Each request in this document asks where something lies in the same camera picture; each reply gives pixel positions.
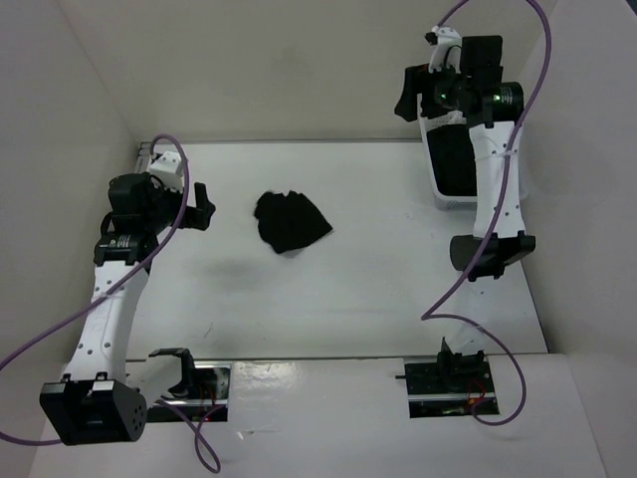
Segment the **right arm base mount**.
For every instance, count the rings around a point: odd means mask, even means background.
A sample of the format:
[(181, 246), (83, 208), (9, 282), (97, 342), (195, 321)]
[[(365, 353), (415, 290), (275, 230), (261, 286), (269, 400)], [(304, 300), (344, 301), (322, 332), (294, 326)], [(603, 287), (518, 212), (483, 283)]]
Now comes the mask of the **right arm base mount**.
[(411, 418), (470, 416), (500, 413), (489, 364), (469, 371), (444, 373), (434, 361), (408, 361), (397, 375), (406, 385)]

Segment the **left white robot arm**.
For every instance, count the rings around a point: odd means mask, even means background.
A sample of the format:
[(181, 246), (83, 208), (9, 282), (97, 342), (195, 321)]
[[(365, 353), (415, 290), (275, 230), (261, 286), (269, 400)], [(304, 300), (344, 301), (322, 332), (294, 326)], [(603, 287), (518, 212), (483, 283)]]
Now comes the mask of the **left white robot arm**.
[(40, 404), (67, 446), (134, 442), (148, 410), (166, 393), (183, 398), (197, 388), (194, 359), (185, 348), (150, 353), (142, 371), (127, 374), (126, 352), (133, 318), (148, 283), (158, 236), (174, 228), (204, 231), (215, 212), (204, 184), (195, 203), (182, 204), (184, 182), (157, 174), (112, 179), (110, 211), (94, 249), (97, 306), (86, 315), (71, 361), (57, 382), (40, 392)]

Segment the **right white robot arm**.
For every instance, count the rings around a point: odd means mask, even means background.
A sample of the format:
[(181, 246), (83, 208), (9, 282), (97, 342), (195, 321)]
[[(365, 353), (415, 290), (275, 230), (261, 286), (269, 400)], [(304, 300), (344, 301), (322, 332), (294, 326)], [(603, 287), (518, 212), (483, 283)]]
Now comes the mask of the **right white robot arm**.
[(472, 232), (450, 241), (450, 260), (460, 276), (424, 313), (431, 320), (465, 283), (501, 278), (534, 251), (536, 239), (521, 213), (519, 169), (532, 101), (520, 83), (504, 79), (503, 38), (435, 27), (425, 39), (431, 57), (405, 69), (394, 112), (419, 124), (433, 189), (447, 197), (470, 196), (476, 208)]

